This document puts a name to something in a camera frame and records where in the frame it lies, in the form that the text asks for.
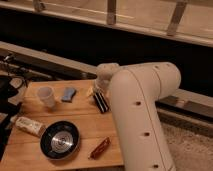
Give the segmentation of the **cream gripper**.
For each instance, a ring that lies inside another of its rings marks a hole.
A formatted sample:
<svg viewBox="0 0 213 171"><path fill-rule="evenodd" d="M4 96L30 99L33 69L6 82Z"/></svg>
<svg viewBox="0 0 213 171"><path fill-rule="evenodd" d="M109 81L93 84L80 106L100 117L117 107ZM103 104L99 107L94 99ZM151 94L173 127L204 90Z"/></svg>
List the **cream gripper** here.
<svg viewBox="0 0 213 171"><path fill-rule="evenodd" d="M102 95L102 93L103 94L107 93L108 86L109 86L109 82L107 80L96 79L86 92L87 97L90 97L93 95L95 103L101 113L104 113L105 111L109 110L109 106L108 106L104 96Z"/></svg>

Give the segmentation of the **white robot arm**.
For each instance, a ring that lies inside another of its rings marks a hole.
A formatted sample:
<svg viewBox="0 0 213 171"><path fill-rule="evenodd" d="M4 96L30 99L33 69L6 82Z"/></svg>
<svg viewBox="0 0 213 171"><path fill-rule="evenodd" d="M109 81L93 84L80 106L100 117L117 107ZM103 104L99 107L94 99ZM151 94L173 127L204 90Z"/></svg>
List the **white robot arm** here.
<svg viewBox="0 0 213 171"><path fill-rule="evenodd" d="M176 171L155 105L179 88L176 65L103 63L96 74L92 92L108 95L125 171Z"/></svg>

